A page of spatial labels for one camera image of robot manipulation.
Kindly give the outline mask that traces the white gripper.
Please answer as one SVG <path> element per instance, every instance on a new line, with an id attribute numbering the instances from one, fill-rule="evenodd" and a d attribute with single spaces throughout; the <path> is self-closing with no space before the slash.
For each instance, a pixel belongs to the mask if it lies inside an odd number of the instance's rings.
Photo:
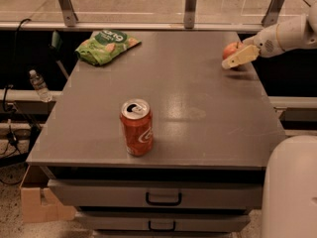
<path id="1" fill-rule="evenodd" d="M 278 24 L 275 24 L 259 31 L 255 36 L 244 39 L 244 46 L 224 60 L 227 66 L 224 69 L 246 64 L 256 60 L 258 56 L 272 58 L 283 54 L 284 50 L 277 39 L 277 30 Z"/>

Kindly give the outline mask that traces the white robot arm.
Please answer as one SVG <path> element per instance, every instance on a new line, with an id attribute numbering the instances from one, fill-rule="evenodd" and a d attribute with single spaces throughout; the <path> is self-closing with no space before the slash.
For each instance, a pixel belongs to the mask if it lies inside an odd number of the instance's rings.
<path id="1" fill-rule="evenodd" d="M 317 3 L 306 14 L 229 44 L 222 67 L 317 48 Z M 261 238 L 317 238 L 317 135 L 297 130 L 275 147 L 264 178 Z"/>

